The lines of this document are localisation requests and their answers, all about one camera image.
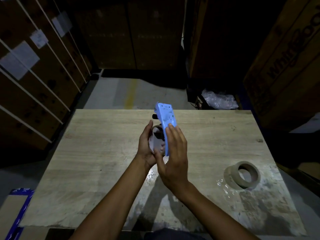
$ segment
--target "hand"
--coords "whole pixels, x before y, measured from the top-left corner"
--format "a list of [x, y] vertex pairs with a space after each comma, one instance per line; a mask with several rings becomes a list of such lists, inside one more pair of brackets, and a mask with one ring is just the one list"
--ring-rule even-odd
[[150, 147], [149, 147], [149, 133], [152, 129], [153, 121], [150, 120], [149, 124], [146, 125], [144, 128], [140, 138], [139, 138], [139, 145], [138, 151], [135, 158], [140, 158], [145, 161], [146, 168], [148, 171], [151, 169], [153, 165], [156, 163], [156, 158], [154, 157]]
[[190, 185], [188, 181], [187, 140], [181, 129], [169, 124], [165, 129], [169, 146], [169, 160], [165, 164], [161, 153], [156, 150], [158, 173], [164, 185], [179, 199]]

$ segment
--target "forearm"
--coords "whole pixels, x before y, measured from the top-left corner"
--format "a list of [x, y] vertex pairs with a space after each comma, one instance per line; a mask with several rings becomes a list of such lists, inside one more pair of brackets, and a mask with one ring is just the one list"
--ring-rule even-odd
[[145, 161], [136, 157], [70, 239], [116, 239], [148, 171]]
[[188, 190], [177, 196], [204, 225], [213, 239], [258, 239], [240, 223], [204, 197], [190, 183]]

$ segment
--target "table surface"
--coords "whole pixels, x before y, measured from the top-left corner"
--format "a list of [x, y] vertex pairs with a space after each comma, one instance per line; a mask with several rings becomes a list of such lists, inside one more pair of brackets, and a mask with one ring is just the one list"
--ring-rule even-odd
[[[20, 225], [78, 227], [134, 158], [139, 136], [153, 113], [76, 110]], [[250, 111], [174, 110], [174, 114], [188, 141], [188, 178], [203, 195], [257, 235], [306, 235]], [[261, 181], [254, 189], [229, 183], [228, 169], [239, 161], [249, 161], [260, 171]], [[163, 185], [155, 165], [123, 229], [163, 227], [205, 232]]]

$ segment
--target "whirlpool logo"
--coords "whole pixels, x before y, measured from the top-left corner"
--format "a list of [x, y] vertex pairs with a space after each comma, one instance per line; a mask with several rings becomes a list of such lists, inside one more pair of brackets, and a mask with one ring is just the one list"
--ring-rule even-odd
[[287, 67], [293, 67], [297, 63], [299, 54], [307, 47], [310, 40], [318, 33], [320, 30], [316, 27], [320, 25], [320, 12], [313, 15], [310, 23], [305, 26], [302, 30], [300, 28], [296, 29], [292, 35], [291, 41], [288, 42], [288, 48], [283, 51], [282, 56], [276, 59], [273, 66], [269, 68], [267, 75], [272, 79], [281, 74], [281, 72]]

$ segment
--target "concrete floor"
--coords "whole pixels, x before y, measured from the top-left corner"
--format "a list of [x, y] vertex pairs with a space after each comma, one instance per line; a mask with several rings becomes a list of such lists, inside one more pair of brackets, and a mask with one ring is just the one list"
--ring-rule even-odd
[[[158, 101], [170, 103], [174, 109], [194, 109], [187, 101], [185, 90], [162, 88], [143, 80], [125, 78], [100, 78], [98, 81], [90, 81], [76, 108], [153, 109]], [[0, 205], [11, 189], [37, 187], [63, 133], [64, 131], [60, 133], [46, 160], [0, 169]], [[280, 172], [310, 237], [259, 237], [268, 240], [320, 239], [320, 198], [282, 170]]]

